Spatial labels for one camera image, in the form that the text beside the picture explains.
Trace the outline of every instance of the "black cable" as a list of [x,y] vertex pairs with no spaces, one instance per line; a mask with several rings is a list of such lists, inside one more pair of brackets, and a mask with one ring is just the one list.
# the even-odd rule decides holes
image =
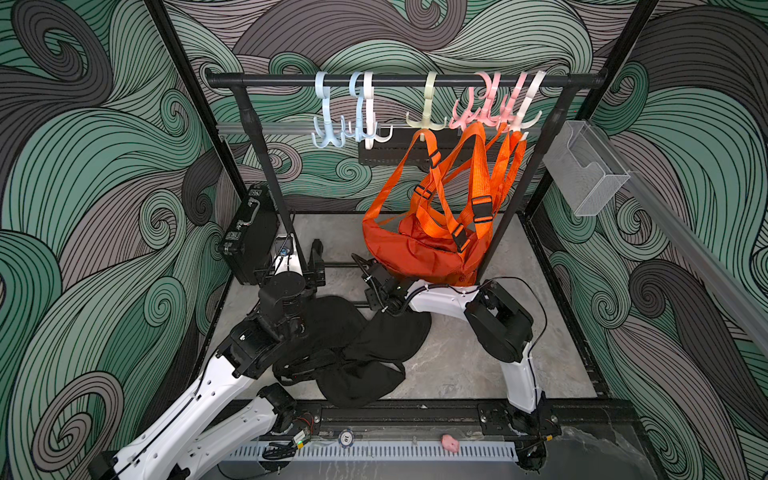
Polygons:
[[[544,304],[541,302],[541,299],[538,298],[538,295],[536,295],[536,292],[533,291],[533,289],[528,284],[528,282],[526,282],[525,280],[523,280],[519,276],[495,276],[495,277],[491,278],[490,280],[484,282],[481,285],[480,288],[482,288],[485,285],[487,285],[488,282],[490,282],[492,280],[500,279],[500,278],[511,279],[511,280],[520,280],[521,282],[523,282],[523,284],[531,292],[531,295],[533,295],[533,297],[538,302],[539,307],[541,307],[541,313],[544,315],[544,328],[541,329],[541,333],[538,334],[538,336],[536,337],[536,340],[534,340],[533,343],[531,344],[531,349],[528,351],[528,368],[531,370],[531,377],[533,378],[533,391],[534,391],[534,396],[536,396],[536,390],[538,388],[538,385],[536,384],[536,372],[534,372],[533,365],[531,364],[531,352],[533,352],[534,347],[536,347],[536,343],[538,343],[538,341],[544,335],[544,332],[547,331],[547,326],[549,325],[549,318],[547,317],[547,310],[544,309]],[[518,450],[518,454],[519,453],[523,453],[526,450],[532,449],[532,448],[534,448],[537,445],[543,445],[544,444],[544,439],[541,437],[541,409],[537,408],[536,412],[537,412],[537,415],[538,415],[536,436],[539,437],[539,440],[538,440],[538,442],[536,442],[536,443],[534,443],[532,445],[529,445],[527,447],[524,447],[523,449]]]
[[352,254],[352,260],[355,260],[355,263],[357,263],[357,267],[361,269],[363,275],[367,275],[367,278],[364,278],[363,281],[366,282],[366,285],[370,286],[373,290],[373,294],[376,295],[376,299],[379,301],[379,305],[384,307],[384,302],[382,301],[382,297],[379,296],[379,287],[376,285],[376,279],[371,276],[371,274],[368,271],[368,266],[365,265],[365,260],[362,259],[360,255]]
[[270,447],[274,448],[264,450],[264,452],[261,454],[261,458],[269,462],[277,462],[279,460],[291,458],[296,454],[296,452],[299,451],[299,448],[292,442],[286,443],[285,445],[281,445],[277,442],[270,442]]
[[[293,225],[293,221],[295,219],[296,219],[296,212],[293,212],[293,216],[290,218],[291,225]],[[289,238],[291,238],[291,234],[288,233],[288,230],[286,230],[285,240],[283,240],[283,244],[280,245],[280,248],[277,249],[277,252],[276,252],[277,254],[280,254],[280,252],[283,251],[283,247],[286,246],[286,243],[288,243],[288,239]],[[296,254],[296,246],[293,247],[293,252],[294,252],[294,254]],[[282,265],[282,264],[283,264],[283,256],[280,255],[280,263],[278,263],[277,266],[275,266],[275,272],[277,271],[277,269],[280,268],[280,265]]]
[[216,465],[216,468],[218,468],[218,469],[219,469],[219,473],[220,473],[220,474],[221,474],[221,475],[222,475],[224,478],[226,478],[227,480],[253,480],[254,478],[261,478],[261,477],[266,477],[267,475],[269,475],[269,474],[271,474],[271,473],[274,473],[274,472],[264,472],[264,473],[260,473],[259,475],[254,475],[254,476],[252,476],[252,477],[246,477],[246,478],[234,478],[234,477],[230,477],[230,476],[229,476],[229,475],[227,475],[226,473],[222,472],[222,471],[221,471],[221,465],[220,465],[220,464],[217,464],[217,465]]
[[187,401],[187,403],[185,403],[184,406],[181,407],[181,410],[179,410],[178,413],[174,415],[174,417],[170,420],[170,422],[166,423],[165,426],[157,433],[157,435],[155,435],[152,438],[152,440],[150,440],[149,443],[147,443],[145,447],[142,448],[141,451],[137,453],[135,457],[133,457],[132,460],[130,460],[118,473],[114,474],[112,478],[110,478],[109,480],[115,480],[116,478],[120,477],[120,475],[123,472],[125,472],[128,467],[130,467],[131,465],[134,465],[134,463],[139,459],[141,454],[146,452],[147,449],[150,448],[150,446],[152,446],[154,441],[157,440],[157,438],[160,437],[160,435],[163,435],[163,432],[165,432],[168,429],[168,427],[170,427],[171,424],[173,424],[173,422],[175,422],[176,419],[179,418],[179,415],[184,413],[184,410],[186,410],[187,407],[192,403],[192,400],[195,400],[195,398],[197,397],[197,393],[200,391],[200,387],[203,386],[203,380],[205,380],[205,372],[208,370],[208,365],[210,365],[210,359],[212,359],[213,357],[214,356],[211,355],[210,357],[208,357],[208,360],[205,362],[205,367],[203,368],[203,374],[200,375],[200,381],[197,384],[197,388],[194,390],[192,397]]

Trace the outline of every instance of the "black fabric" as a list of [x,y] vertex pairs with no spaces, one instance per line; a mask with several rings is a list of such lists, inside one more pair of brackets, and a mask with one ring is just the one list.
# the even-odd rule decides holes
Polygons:
[[285,386],[315,379],[341,408],[364,406],[394,390],[406,379],[402,363],[419,351],[432,326],[429,313],[379,312],[368,321],[338,296],[318,297],[306,312],[307,336],[275,362],[275,378]]

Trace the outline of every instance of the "black metal frame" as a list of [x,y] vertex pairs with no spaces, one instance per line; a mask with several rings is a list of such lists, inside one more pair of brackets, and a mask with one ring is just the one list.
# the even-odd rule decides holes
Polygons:
[[[294,236],[296,236],[285,197],[280,189],[280,183],[275,175],[275,170],[270,162],[261,121],[250,101],[247,87],[309,87],[314,86],[314,76],[290,74],[257,75],[243,73],[214,74],[210,71],[206,71],[205,75],[208,84],[211,87],[229,88],[232,91],[232,94],[235,97],[235,102],[237,102],[237,107],[240,109],[240,119],[243,122],[243,129],[246,135],[248,135],[259,163],[262,166],[264,177],[266,177],[267,185],[269,186],[270,193],[272,194],[272,198],[274,199],[275,206],[283,221],[286,232],[293,233]],[[327,86],[347,86],[349,85],[349,75],[327,75],[324,81],[324,84]],[[516,82],[517,78],[511,76],[503,79],[502,85],[514,85]],[[362,79],[358,79],[358,83],[362,85]],[[372,78],[372,84],[379,87],[422,87],[425,83],[426,75],[381,74],[373,75]],[[478,270],[478,278],[482,278],[482,274],[488,267],[512,217],[522,205],[525,191],[528,189],[531,180],[533,180],[533,176],[541,163],[541,159],[549,150],[555,136],[557,136],[562,129],[565,118],[568,116],[568,109],[571,106],[571,103],[573,103],[577,92],[584,88],[599,88],[603,83],[604,76],[602,74],[550,75],[544,78],[541,86],[563,87],[563,89],[554,108],[547,116],[544,125],[541,127],[541,135],[536,142],[534,153],[531,155],[531,159],[528,161],[525,172],[523,173],[518,186],[515,188],[515,192],[512,194],[512,198],[509,201],[506,211],[502,215],[501,222],[496,229],[496,234],[493,236],[491,245],[489,246],[482,265]],[[477,75],[438,75],[435,80],[435,86],[442,87],[481,87],[482,85],[482,79]],[[298,241],[296,242],[296,252],[299,255],[302,269],[306,271],[306,260],[301,252],[301,247]]]
[[[605,78],[605,82],[597,88],[592,89],[587,97],[584,99],[584,103],[581,104],[578,113],[576,114],[576,120],[589,120],[592,118],[594,112],[598,109],[598,105],[603,99],[603,96],[611,87],[614,79],[624,67],[624,63],[632,52],[634,44],[640,37],[640,33],[645,28],[645,24],[648,23],[650,16],[654,13],[654,9],[659,0],[640,0],[637,6],[632,11],[627,20],[627,24],[624,26],[624,30],[616,40],[616,44],[611,49],[611,53],[608,55],[608,59],[605,65],[601,69],[601,73]],[[544,200],[544,195],[552,185],[552,176],[548,171],[544,172],[544,176],[538,182],[536,191],[531,196],[528,204],[525,205],[525,213],[530,216],[541,205],[541,201]]]
[[[219,412],[210,426],[237,413],[248,402],[233,400]],[[345,429],[352,429],[356,436],[367,438],[371,430],[381,426],[444,431],[457,428],[462,432],[469,432],[468,436],[474,436],[494,435],[493,432],[486,433],[487,425],[483,422],[484,409],[494,404],[506,406],[507,399],[377,400],[367,406],[351,409],[336,408],[327,400],[298,400],[296,412],[308,412],[313,418],[317,418],[314,423],[315,435],[331,441],[335,441]],[[547,416],[542,417],[547,422],[556,423],[560,427],[581,429],[609,442],[616,441],[614,429],[619,425],[631,427],[657,478],[668,478],[632,402],[621,399],[547,399],[547,412]],[[500,436],[506,442],[515,442],[518,448],[539,440],[538,435],[520,433]],[[272,442],[291,438],[291,434],[269,434],[260,437],[260,440]]]
[[[543,215],[543,212],[538,212],[537,215]],[[576,315],[571,309],[571,304],[568,302],[568,298],[565,296],[565,292],[558,282],[557,276],[554,274],[554,269],[550,265],[547,255],[544,252],[544,247],[541,245],[541,241],[538,238],[536,229],[532,223],[532,217],[523,213],[520,214],[520,222],[523,226],[525,236],[528,238],[528,242],[531,244],[533,253],[536,256],[536,260],[541,265],[541,271],[544,273],[544,278],[547,281],[549,290],[552,292],[554,302],[557,303],[560,310],[565,326],[568,328],[568,332],[571,334],[571,338],[574,340],[576,351],[581,357],[581,363],[584,364],[584,369],[587,371],[594,392],[599,399],[607,398],[611,396],[611,390],[608,387],[608,383],[603,377],[603,372],[600,370],[597,360],[595,360],[592,353],[592,348],[589,346],[587,338],[584,336],[584,331],[576,319]]]
[[200,120],[203,122],[210,141],[219,155],[221,164],[232,181],[232,186],[235,192],[237,192],[237,196],[240,197],[240,200],[244,200],[248,195],[248,189],[245,186],[245,182],[243,182],[243,178],[240,176],[240,171],[237,170],[237,162],[232,156],[232,152],[219,137],[214,113],[210,109],[208,100],[205,99],[203,88],[200,86],[200,82],[197,81],[197,77],[192,70],[192,64],[189,58],[187,58],[187,53],[184,51],[184,46],[181,44],[174,24],[170,21],[170,16],[168,15],[168,10],[165,9],[163,0],[144,0],[144,4],[147,6],[152,21],[157,27],[160,37],[163,39],[165,48],[168,49],[170,59],[176,66],[179,77],[181,77],[181,81],[189,93],[192,105],[197,110],[197,114],[200,115]]

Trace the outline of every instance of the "white hook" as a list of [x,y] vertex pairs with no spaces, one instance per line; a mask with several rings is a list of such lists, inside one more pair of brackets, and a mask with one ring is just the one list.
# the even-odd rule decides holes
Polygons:
[[323,137],[323,142],[317,144],[317,138],[315,133],[312,133],[312,143],[315,147],[325,148],[328,144],[334,144],[337,147],[343,147],[346,143],[346,137],[344,136],[344,116],[341,117],[341,131],[339,136],[333,133],[333,121],[331,120],[331,88],[323,85],[326,72],[318,71],[315,75],[315,95],[323,101],[323,130],[320,131],[320,127],[317,124],[317,117],[314,117],[315,131],[318,136]]
[[[428,128],[429,130],[442,130],[448,126],[448,117],[443,119],[442,124],[433,124],[432,119],[432,99],[435,96],[435,79],[437,78],[436,71],[430,71],[427,75],[427,81],[424,84],[424,112],[422,113],[421,121],[413,121],[409,119],[409,112],[406,112],[406,123],[413,128]],[[424,135],[421,136],[421,141],[424,141]]]
[[528,107],[531,106],[531,102],[533,102],[533,97],[536,96],[536,93],[538,92],[539,85],[541,85],[541,81],[544,80],[544,77],[546,76],[547,72],[539,70],[536,72],[536,76],[533,77],[533,81],[531,82],[531,85],[528,87],[528,90],[525,92],[525,98],[523,99],[522,105],[520,105],[520,110],[518,110],[518,113],[515,115],[515,119],[512,122],[512,126],[510,127],[510,131],[520,131],[523,128],[530,128],[536,125],[536,122],[538,122],[538,119],[541,118],[541,111],[539,111],[536,114],[536,118],[534,118],[531,121],[523,123],[523,118],[525,117],[525,113],[528,111]]
[[367,71],[362,74],[362,96],[366,99],[366,132],[368,135],[372,135],[370,138],[365,138],[366,150],[373,148],[373,141],[385,142],[392,138],[392,133],[395,130],[393,125],[389,125],[389,136],[380,137],[376,135],[376,114],[373,113],[373,72]]
[[363,138],[373,138],[376,136],[376,128],[378,127],[378,123],[375,123],[373,126],[374,133],[367,134],[365,132],[365,128],[362,125],[362,100],[363,97],[361,94],[358,94],[356,91],[356,83],[357,78],[362,75],[361,71],[356,71],[352,73],[352,76],[349,77],[349,94],[352,95],[354,98],[357,99],[357,105],[355,109],[355,128],[352,129],[352,122],[349,122],[349,132],[344,132],[344,135],[347,138],[354,138],[355,141],[360,142]]

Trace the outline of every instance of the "black horizontal bar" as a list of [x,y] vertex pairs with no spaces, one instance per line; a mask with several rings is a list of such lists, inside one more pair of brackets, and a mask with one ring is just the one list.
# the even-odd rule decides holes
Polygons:
[[[211,73],[205,71],[208,84],[213,88],[231,87],[314,87],[314,75],[258,75],[244,73]],[[323,84],[327,87],[348,87],[350,75],[326,75]],[[531,84],[534,75],[529,74],[523,84]],[[423,87],[426,75],[375,74],[372,78],[374,87]],[[604,81],[601,74],[548,75],[541,82],[542,87],[579,87],[599,88]],[[502,75],[500,87],[514,87],[517,75]],[[362,87],[362,75],[356,85]],[[485,82],[478,75],[438,75],[436,87],[484,87]]]
[[325,262],[326,268],[360,268],[355,262]]

